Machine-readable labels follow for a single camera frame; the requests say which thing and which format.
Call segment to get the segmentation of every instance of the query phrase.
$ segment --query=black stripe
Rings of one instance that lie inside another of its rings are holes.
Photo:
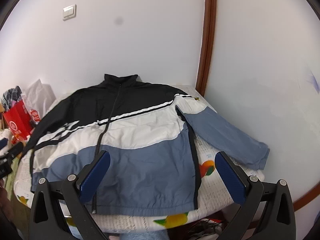
[[[176,107],[176,111],[177,111],[177,114],[181,117],[181,120],[184,121],[188,127],[188,135],[189,135],[189,143],[191,148],[192,160],[195,165],[195,192],[193,196],[193,204],[195,209],[198,209],[198,190],[201,185],[201,174],[200,174],[198,154],[197,154],[195,139],[194,139],[195,133],[191,125],[187,122],[186,118],[182,115],[182,113],[177,107]]]
[[[31,156],[30,156],[30,161],[29,161],[29,171],[30,171],[30,175],[32,177],[33,174],[33,159],[35,158],[35,150],[33,149],[31,152]]]
[[[173,103],[173,102],[168,103],[167,105],[160,106],[160,107],[157,107],[157,108],[153,108],[153,109],[150,109],[150,110],[146,110],[146,111],[143,111],[143,112],[139,112],[139,113],[135,113],[135,114],[123,116],[123,117],[120,117],[120,118],[118,118],[118,119],[112,120],[112,122],[117,121],[117,120],[121,120],[121,119],[124,119],[124,118],[127,118],[127,117],[137,116],[137,115],[139,115],[139,114],[145,114],[145,113],[149,113],[149,112],[152,112],[152,111],[156,111],[156,110],[159,110],[159,109],[161,109],[161,108],[165,108],[165,107],[167,107],[167,106],[170,106],[170,105],[172,105],[172,103]]]
[[[189,96],[189,95],[180,95],[180,96],[183,97],[183,98],[192,98],[192,96]],[[168,105],[171,105],[172,103],[173,103],[173,102],[171,102],[171,103],[169,103],[169,104],[167,104],[167,105],[165,105],[165,106],[160,106],[160,107],[158,107],[158,108],[154,108],[154,109],[151,109],[151,110],[139,112],[139,113],[136,113],[136,114],[127,115],[127,116],[121,117],[121,118],[119,118],[119,119],[123,119],[123,118],[131,117],[131,116],[136,116],[136,115],[138,115],[138,114],[144,114],[144,113],[148,113],[148,112],[151,112],[151,111],[154,111],[154,110],[158,110],[158,109],[161,109],[161,108],[166,107],[166,106],[168,106]],[[70,127],[69,129],[65,129],[65,130],[57,133],[57,134],[56,134],[53,138],[51,138],[50,140],[58,137],[59,135],[61,135],[61,134],[62,134],[63,132],[65,132],[65,131],[71,131],[71,130],[77,128],[78,126],[75,127],[75,125],[77,125],[78,123],[74,124],[74,125],[73,125],[72,127]]]
[[[107,123],[108,123],[108,121],[105,121],[105,122],[103,122],[103,123],[98,123],[97,125],[102,126],[102,125],[107,124]],[[62,142],[64,139],[68,138],[68,137],[69,137],[71,134],[73,134],[74,132],[76,132],[76,131],[78,131],[78,130],[80,130],[80,129],[83,129],[83,128],[85,128],[85,127],[81,127],[81,128],[79,128],[79,129],[77,129],[77,130],[75,130],[75,131],[72,131],[72,132],[70,132],[70,133],[67,133],[65,136],[62,136],[62,137],[60,137],[60,138],[57,139],[57,140],[50,139],[50,140],[48,140],[48,141],[44,141],[44,142],[36,145],[36,146],[34,147],[34,149],[35,149],[35,151],[37,151],[37,150],[39,150],[39,149],[41,149],[41,148],[43,148],[43,147],[45,147],[45,146],[48,146],[48,145],[57,145],[58,143]]]

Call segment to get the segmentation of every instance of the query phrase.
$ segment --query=wall switch plate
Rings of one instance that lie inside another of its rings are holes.
[[[63,8],[62,19],[65,21],[73,17],[76,17],[76,9],[77,9],[76,4]]]

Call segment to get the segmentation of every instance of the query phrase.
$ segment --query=bed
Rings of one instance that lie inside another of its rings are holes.
[[[198,98],[201,102],[213,109],[212,106],[191,86],[175,86],[189,95]],[[195,145],[198,153],[199,164],[203,165],[205,162],[213,163],[214,157],[218,152],[217,149],[211,147],[197,135],[195,135]],[[33,193],[30,192],[31,176],[29,174],[29,160],[31,152],[21,160],[18,167],[17,175],[15,178],[13,190],[17,199],[28,207],[31,207]],[[255,175],[261,181],[264,180],[264,175],[261,170],[251,170],[240,165],[247,175]],[[128,231],[156,231],[168,228],[174,228],[186,223],[204,218],[210,214],[213,214],[233,203],[227,188],[222,182],[218,172],[213,169],[206,172],[206,175],[202,178],[201,187],[198,194],[198,206],[197,210],[190,211],[184,214],[177,214],[171,216],[160,217],[133,217],[124,215],[96,215],[93,214],[97,225],[103,232],[109,233],[125,233]],[[67,206],[61,203],[63,213],[70,226],[74,226],[73,220],[70,217]]]

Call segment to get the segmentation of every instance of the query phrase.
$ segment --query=metal screw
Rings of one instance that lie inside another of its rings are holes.
[[[281,179],[281,180],[280,180],[280,184],[281,184],[282,186],[285,186],[285,185],[287,185],[287,182],[286,182],[284,179]]]
[[[68,176],[68,180],[69,181],[73,181],[75,179],[76,179],[76,176],[74,174],[71,174],[71,175]]]
[[[256,176],[250,176],[250,180],[252,182],[257,182],[258,181],[258,178]]]
[[[39,184],[44,184],[45,183],[45,178],[39,179]]]

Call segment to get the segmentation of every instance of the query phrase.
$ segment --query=windbreaker jacket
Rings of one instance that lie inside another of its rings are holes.
[[[31,190],[40,178],[64,180],[106,150],[111,164],[93,200],[97,214],[162,216],[197,209],[201,184],[194,132],[253,169],[269,149],[177,88],[105,75],[57,104],[37,125],[24,153]]]

